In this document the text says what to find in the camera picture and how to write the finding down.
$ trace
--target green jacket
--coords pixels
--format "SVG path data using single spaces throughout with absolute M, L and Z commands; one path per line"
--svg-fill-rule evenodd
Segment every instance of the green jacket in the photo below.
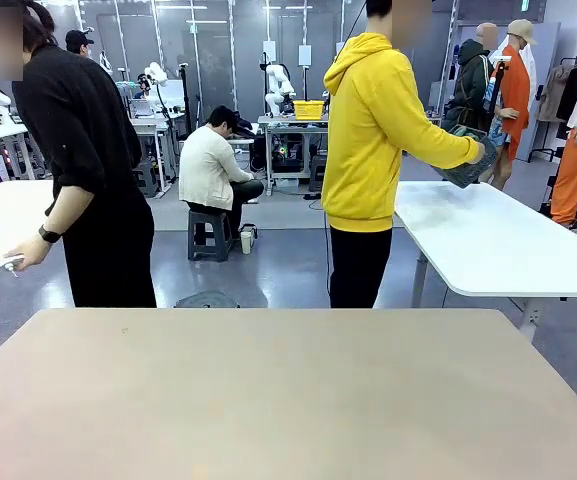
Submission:
M 446 106 L 446 119 L 442 123 L 444 129 L 450 131 L 457 124 L 481 129 L 486 124 L 484 95 L 493 73 L 489 54 L 490 51 L 484 50 L 483 45 L 475 40 L 466 40 L 461 46 L 461 68 L 455 83 L 455 98 Z

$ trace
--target orange pants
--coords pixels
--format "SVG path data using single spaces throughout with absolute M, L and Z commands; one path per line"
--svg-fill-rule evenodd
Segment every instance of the orange pants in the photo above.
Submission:
M 576 131 L 573 129 L 568 137 L 564 156 L 559 166 L 557 183 L 552 192 L 550 213 L 557 223 L 572 223 L 577 217 L 577 145 Z

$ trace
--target white sweater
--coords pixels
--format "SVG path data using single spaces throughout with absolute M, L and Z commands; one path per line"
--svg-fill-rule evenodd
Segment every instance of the white sweater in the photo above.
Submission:
M 230 144 L 209 126 L 195 130 L 184 143 L 179 168 L 179 199 L 232 210 L 230 182 L 252 180 L 235 161 Z

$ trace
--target clothing rack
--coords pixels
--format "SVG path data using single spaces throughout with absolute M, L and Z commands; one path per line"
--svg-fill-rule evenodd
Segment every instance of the clothing rack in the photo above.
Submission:
M 559 61 L 559 65 L 563 65 L 564 62 L 569 61 L 569 60 L 574 60 L 575 62 L 575 66 L 577 66 L 577 56 L 576 57 L 564 57 Z M 535 100 L 540 101 L 541 100 L 541 92 L 542 90 L 539 89 L 537 92 L 537 97 L 535 98 Z M 540 152 L 540 153 L 547 153 L 550 155 L 550 160 L 549 162 L 552 163 L 552 161 L 555 158 L 555 155 L 557 154 L 557 150 L 553 150 L 552 148 L 546 148 L 546 142 L 548 142 L 548 134 L 550 133 L 550 124 L 553 122 L 546 122 L 546 134 L 544 135 L 544 142 L 541 145 L 541 148 L 533 148 L 530 152 L 530 155 L 528 155 L 528 162 L 530 163 L 530 161 L 532 160 L 532 156 L 534 153 Z

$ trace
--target wristwatch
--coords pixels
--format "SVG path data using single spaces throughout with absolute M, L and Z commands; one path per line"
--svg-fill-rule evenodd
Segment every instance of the wristwatch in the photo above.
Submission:
M 48 243 L 57 243 L 61 238 L 61 235 L 55 232 L 49 232 L 44 228 L 43 225 L 39 227 L 39 235 L 41 235 L 41 238 L 43 238 Z

